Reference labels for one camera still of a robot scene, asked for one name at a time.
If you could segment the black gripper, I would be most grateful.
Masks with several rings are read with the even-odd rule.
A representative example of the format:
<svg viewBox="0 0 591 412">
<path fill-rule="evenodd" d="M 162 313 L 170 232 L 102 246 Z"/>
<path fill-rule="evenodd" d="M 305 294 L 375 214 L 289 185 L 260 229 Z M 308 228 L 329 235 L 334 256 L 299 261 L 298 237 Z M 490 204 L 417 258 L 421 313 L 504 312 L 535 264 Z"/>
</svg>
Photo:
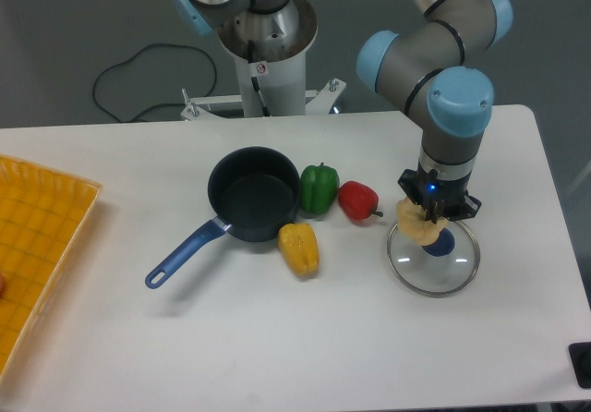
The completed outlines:
<svg viewBox="0 0 591 412">
<path fill-rule="evenodd" d="M 416 171 L 405 169 L 398 184 L 414 204 L 425 212 L 424 220 L 436 224 L 443 217 L 449 221 L 462 221 L 476 216 L 481 201 L 468 192 L 471 174 L 455 179 L 440 179 L 440 174 L 422 167 Z"/>
</svg>

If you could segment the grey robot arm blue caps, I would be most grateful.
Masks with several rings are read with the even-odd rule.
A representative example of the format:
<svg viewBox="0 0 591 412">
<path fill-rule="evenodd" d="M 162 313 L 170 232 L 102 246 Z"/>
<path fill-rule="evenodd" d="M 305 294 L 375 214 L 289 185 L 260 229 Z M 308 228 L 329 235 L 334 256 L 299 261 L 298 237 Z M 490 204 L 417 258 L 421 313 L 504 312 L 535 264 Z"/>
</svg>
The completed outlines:
<svg viewBox="0 0 591 412">
<path fill-rule="evenodd" d="M 428 221 L 474 217 L 480 207 L 467 184 L 491 118 L 494 90 L 465 60 L 501 39 L 513 23 L 509 0 L 415 0 L 425 25 L 401 36 L 368 38 L 356 73 L 422 131 L 404 193 Z M 215 32 L 235 60 L 245 116 L 301 115 L 306 54 L 318 22 L 307 0 L 172 0 L 198 34 Z"/>
</svg>

